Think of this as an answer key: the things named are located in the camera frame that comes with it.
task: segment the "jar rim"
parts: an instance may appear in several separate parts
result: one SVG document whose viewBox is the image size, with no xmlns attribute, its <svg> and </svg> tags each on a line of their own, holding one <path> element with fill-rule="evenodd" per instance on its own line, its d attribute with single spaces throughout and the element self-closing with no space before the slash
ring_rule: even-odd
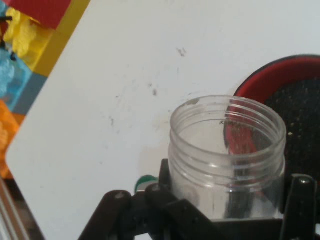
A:
<svg viewBox="0 0 320 240">
<path fill-rule="evenodd" d="M 174 121 L 176 120 L 176 117 L 178 115 L 178 112 L 181 108 L 187 106 L 187 105 L 196 105 L 201 99 L 225 99 L 225 100 L 236 100 L 242 103 L 247 103 L 247 104 L 252 104 L 252 106 L 257 106 L 259 108 L 262 108 L 263 110 L 267 111 L 268 113 L 270 113 L 272 116 L 275 117 L 276 119 L 276 126 L 279 128 L 279 132 L 283 133 L 275 142 L 273 142 L 270 146 L 262 149 L 262 150 L 258 150 L 252 153 L 244 153 L 244 154 L 224 154 L 224 153 L 219 153 L 219 152 L 215 152 L 215 151 L 210 151 L 210 150 L 206 150 L 203 149 L 201 147 L 195 146 L 191 143 L 189 143 L 188 141 L 186 141 L 183 137 L 180 136 L 180 134 L 178 133 L 178 126 L 176 126 L 176 124 L 174 124 Z M 231 96 L 231 95 L 207 95 L 207 96 L 201 96 L 201 97 L 197 97 L 191 100 L 188 100 L 187 102 L 181 104 L 179 107 L 177 107 L 175 109 L 175 111 L 172 113 L 171 118 L 170 118 L 170 128 L 171 128 L 171 132 L 175 135 L 175 137 L 178 138 L 179 141 L 181 141 L 181 143 L 183 143 L 184 145 L 191 147 L 197 151 L 200 151 L 202 153 L 206 153 L 209 155 L 213 155 L 213 156 L 217 156 L 217 157 L 228 157 L 228 159 L 230 160 L 241 160 L 241 159 L 246 159 L 246 158 L 252 158 L 252 157 L 258 157 L 261 155 L 264 155 L 266 153 L 272 152 L 274 149 L 277 148 L 277 146 L 284 141 L 286 134 L 287 134 L 287 129 L 286 129 L 286 124 L 284 122 L 284 120 L 280 117 L 280 115 L 275 112 L 272 108 L 258 102 L 252 99 L 248 99 L 245 97 L 240 97 L 240 96 Z"/>
</svg>

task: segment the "white surface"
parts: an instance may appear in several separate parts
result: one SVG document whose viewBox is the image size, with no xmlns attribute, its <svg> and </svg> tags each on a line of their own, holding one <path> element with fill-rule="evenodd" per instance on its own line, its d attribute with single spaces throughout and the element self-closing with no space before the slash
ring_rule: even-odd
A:
<svg viewBox="0 0 320 240">
<path fill-rule="evenodd" d="M 104 193 L 157 175 L 178 105 L 233 94 L 278 58 L 320 54 L 319 9 L 319 0 L 92 0 L 7 155 L 45 237 L 76 239 Z"/>
</svg>

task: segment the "orange toy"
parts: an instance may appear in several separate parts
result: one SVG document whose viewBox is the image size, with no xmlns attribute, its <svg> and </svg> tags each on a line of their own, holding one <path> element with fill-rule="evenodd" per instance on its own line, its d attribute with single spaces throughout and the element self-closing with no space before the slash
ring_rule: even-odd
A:
<svg viewBox="0 0 320 240">
<path fill-rule="evenodd" d="M 19 125 L 7 108 L 0 100 L 0 175 L 5 179 L 13 178 L 5 162 L 7 148 L 16 135 Z"/>
</svg>

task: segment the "colorful toy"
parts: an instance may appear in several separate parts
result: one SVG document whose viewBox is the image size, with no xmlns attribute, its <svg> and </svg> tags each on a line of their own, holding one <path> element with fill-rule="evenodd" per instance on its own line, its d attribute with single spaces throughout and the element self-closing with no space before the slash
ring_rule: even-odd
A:
<svg viewBox="0 0 320 240">
<path fill-rule="evenodd" d="M 0 175 L 3 178 L 12 178 L 5 162 L 7 148 L 19 129 L 19 125 L 7 108 L 0 100 Z"/>
<path fill-rule="evenodd" d="M 30 16 L 47 28 L 56 29 L 71 0 L 3 0 L 8 6 Z"/>
<path fill-rule="evenodd" d="M 90 0 L 0 0 L 0 174 L 5 153 Z"/>
<path fill-rule="evenodd" d="M 12 50 L 32 72 L 48 77 L 89 2 L 73 0 L 56 27 L 47 27 L 40 18 L 23 11 L 24 8 L 19 11 L 10 7 L 6 16 L 13 20 L 8 22 L 9 27 L 3 39 L 12 44 Z"/>
</svg>

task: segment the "plastic jar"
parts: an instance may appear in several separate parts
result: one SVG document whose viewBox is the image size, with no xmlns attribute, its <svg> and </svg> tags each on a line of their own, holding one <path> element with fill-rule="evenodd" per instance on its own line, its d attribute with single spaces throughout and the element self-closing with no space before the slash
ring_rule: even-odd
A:
<svg viewBox="0 0 320 240">
<path fill-rule="evenodd" d="M 172 192 L 209 219 L 277 217 L 283 201 L 286 126 L 271 108 L 205 96 L 170 120 Z"/>
</svg>

